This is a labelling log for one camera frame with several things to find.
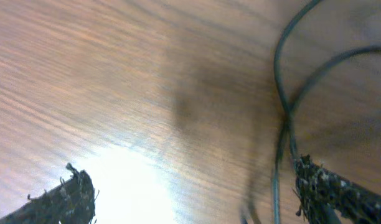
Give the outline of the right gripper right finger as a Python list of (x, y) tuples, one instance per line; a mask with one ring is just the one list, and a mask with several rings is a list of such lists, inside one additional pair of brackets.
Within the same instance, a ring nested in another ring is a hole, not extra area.
[(295, 194), (300, 200), (297, 216), (309, 223), (381, 224), (381, 195), (315, 164), (310, 155), (294, 160)]

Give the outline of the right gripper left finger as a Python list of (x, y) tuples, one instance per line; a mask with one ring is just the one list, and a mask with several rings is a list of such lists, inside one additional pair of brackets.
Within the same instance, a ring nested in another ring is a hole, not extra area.
[(85, 170), (71, 163), (65, 166), (72, 175), (39, 197), (27, 196), (21, 208), (0, 218), (0, 224), (89, 224), (95, 217), (95, 188)]

